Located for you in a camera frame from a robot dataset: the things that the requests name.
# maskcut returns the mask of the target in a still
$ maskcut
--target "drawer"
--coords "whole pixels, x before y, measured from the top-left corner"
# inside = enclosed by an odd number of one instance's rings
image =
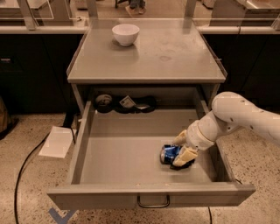
[[[189,168],[160,163],[162,146],[207,112],[197,87],[101,92],[154,94],[159,104],[147,114],[101,114],[87,101],[66,183],[48,191],[60,209],[238,206],[255,191],[235,181],[219,141]]]

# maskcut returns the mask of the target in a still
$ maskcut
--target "blue can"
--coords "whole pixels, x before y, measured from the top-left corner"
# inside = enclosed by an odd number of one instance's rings
[[[175,157],[179,154],[182,146],[165,144],[161,150],[160,159],[164,164],[171,165]]]

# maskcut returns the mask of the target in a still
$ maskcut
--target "sheet of paper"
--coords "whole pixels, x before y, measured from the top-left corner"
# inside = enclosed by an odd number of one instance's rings
[[[39,153],[40,156],[64,158],[73,141],[72,131],[67,128],[52,127],[50,135]]]

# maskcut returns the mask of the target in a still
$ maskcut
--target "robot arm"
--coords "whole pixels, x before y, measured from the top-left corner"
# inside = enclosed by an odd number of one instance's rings
[[[238,94],[224,92],[213,99],[210,113],[192,123],[175,138],[174,144],[183,144],[184,147],[173,164],[181,166],[187,163],[197,157],[193,155],[193,151],[207,150],[219,137],[228,135],[239,127],[250,129],[280,145],[280,115],[258,108]]]

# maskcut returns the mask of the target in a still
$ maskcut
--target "bowl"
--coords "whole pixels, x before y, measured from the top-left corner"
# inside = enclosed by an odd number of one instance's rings
[[[112,29],[115,40],[121,46],[131,46],[136,41],[139,31],[139,27],[134,24],[118,24]]]

